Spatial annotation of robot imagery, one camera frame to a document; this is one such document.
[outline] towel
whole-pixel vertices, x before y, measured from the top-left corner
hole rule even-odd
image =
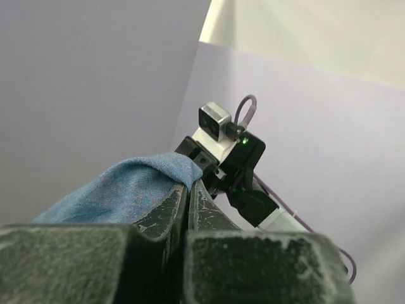
[[[191,188],[203,175],[188,157],[167,153],[130,158],[70,193],[34,223],[133,223],[149,213],[178,182]]]

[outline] blue cloth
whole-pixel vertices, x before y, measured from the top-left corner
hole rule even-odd
[[[130,158],[70,193],[35,223],[133,223],[165,198],[176,182],[189,189],[203,175],[178,153]]]

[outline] fabric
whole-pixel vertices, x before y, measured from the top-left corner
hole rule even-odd
[[[61,199],[34,223],[132,223],[165,198],[175,183],[189,189],[203,175],[178,153],[130,158]]]

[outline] cable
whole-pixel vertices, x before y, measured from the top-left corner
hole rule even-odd
[[[246,128],[249,123],[251,122],[254,113],[256,112],[256,108],[258,105],[257,99],[254,95],[247,95],[239,104],[236,114],[235,114],[235,124],[237,124],[238,119],[239,119],[239,115],[240,115],[240,111],[242,110],[243,106],[245,105],[245,103],[248,100],[252,100],[252,105],[250,106],[249,110],[247,111],[246,116],[244,117],[243,121],[240,123],[240,125],[244,124],[244,127]],[[301,217],[299,217],[298,215],[296,215],[296,212],[294,212],[282,199],[281,197],[279,197],[272,188],[270,188],[269,186],[267,186],[265,184],[265,182],[263,182],[256,174],[254,174],[254,178],[258,181],[259,185],[261,187],[263,187],[263,189],[265,189],[267,192],[269,192],[279,203],[280,205],[285,209],[285,211],[287,211],[290,215],[294,216],[294,218],[297,220],[297,222],[299,222],[306,230],[308,230],[309,232],[314,232],[314,230],[307,224],[305,223],[305,221],[303,221],[303,219]],[[350,256],[350,254],[348,254],[348,252],[346,250],[343,250],[342,248],[339,248],[339,251],[350,261],[350,263],[352,264],[352,275],[350,276],[349,279],[349,284],[351,285],[356,276],[357,276],[357,265],[356,262],[354,261],[353,257]]]

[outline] silver camera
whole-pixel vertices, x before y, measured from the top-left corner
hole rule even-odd
[[[212,101],[198,110],[200,128],[216,142],[220,142],[225,138],[227,123],[231,121],[231,114]]]

